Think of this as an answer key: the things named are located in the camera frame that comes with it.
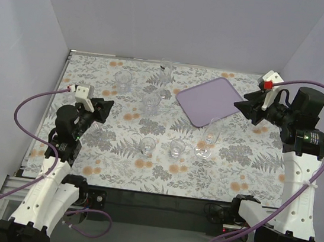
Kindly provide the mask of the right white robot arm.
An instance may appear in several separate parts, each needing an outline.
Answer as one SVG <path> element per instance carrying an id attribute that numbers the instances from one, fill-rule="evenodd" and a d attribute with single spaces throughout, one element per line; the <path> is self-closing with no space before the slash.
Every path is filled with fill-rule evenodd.
<path id="1" fill-rule="evenodd" d="M 254 233 L 253 242 L 316 242 L 314 194 L 316 178 L 324 167 L 324 133 L 316 125 L 324 107 L 324 94 L 301 87 L 292 103 L 281 104 L 281 90 L 260 87 L 234 105 L 253 125 L 267 120 L 279 127 L 285 176 L 283 203 L 274 213 L 267 214 L 252 195 L 238 195 L 232 207 L 249 226 L 228 236 Z"/>

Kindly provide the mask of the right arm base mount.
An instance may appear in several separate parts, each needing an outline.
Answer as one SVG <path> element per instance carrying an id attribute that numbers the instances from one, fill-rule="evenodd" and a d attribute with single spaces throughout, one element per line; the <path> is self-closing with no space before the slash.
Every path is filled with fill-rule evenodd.
<path id="1" fill-rule="evenodd" d="M 203 212 L 207 221 L 213 227 L 211 231 L 206 231 L 206 235 L 217 236 L 249 228 L 244 220 L 231 213 L 229 205 L 209 202 L 204 205 Z"/>

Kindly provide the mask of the faceted glass edge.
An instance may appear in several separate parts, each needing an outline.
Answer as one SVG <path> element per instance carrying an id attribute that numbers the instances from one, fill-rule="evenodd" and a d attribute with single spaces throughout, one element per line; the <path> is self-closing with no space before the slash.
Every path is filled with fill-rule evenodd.
<path id="1" fill-rule="evenodd" d="M 251 147 L 247 146 L 247 145 L 238 145 L 238 156 L 241 158 L 248 158 L 249 156 L 253 155 L 252 149 Z"/>

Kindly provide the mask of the champagne flute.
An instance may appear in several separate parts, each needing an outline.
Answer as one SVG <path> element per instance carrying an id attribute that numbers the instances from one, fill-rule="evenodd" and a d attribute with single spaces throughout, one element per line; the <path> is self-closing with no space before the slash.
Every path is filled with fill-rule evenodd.
<path id="1" fill-rule="evenodd" d="M 172 75 L 172 64 L 171 59 L 163 58 L 160 62 L 160 75 L 163 83 L 168 83 L 171 80 L 171 75 Z"/>
<path id="2" fill-rule="evenodd" d="M 221 118 L 213 118 L 203 133 L 202 140 L 194 148 L 195 156 L 199 159 L 208 159 L 211 155 L 211 147 L 214 145 L 223 129 Z"/>

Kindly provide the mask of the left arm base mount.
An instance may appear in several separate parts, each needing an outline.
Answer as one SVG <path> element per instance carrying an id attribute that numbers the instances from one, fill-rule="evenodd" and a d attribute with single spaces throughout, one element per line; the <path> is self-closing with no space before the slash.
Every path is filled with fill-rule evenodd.
<path id="1" fill-rule="evenodd" d="M 107 192 L 98 189 L 89 189 L 85 192 L 82 199 L 77 200 L 68 208 L 67 212 L 77 211 L 82 209 L 97 209 L 102 210 L 105 206 L 105 200 L 107 199 Z M 63 216 L 63 220 L 73 225 L 79 225 L 81 222 L 86 220 L 86 212 L 82 213 L 69 213 Z"/>

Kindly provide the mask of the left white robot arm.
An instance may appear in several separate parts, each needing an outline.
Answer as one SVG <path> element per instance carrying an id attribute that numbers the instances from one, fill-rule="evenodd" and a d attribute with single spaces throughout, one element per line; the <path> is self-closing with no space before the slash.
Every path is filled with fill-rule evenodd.
<path id="1" fill-rule="evenodd" d="M 105 123 L 114 101 L 92 98 L 90 110 L 76 101 L 56 111 L 37 182 L 8 220 L 0 220 L 0 242 L 50 242 L 53 229 L 75 202 L 84 203 L 86 179 L 71 175 L 80 138 L 95 122 Z"/>

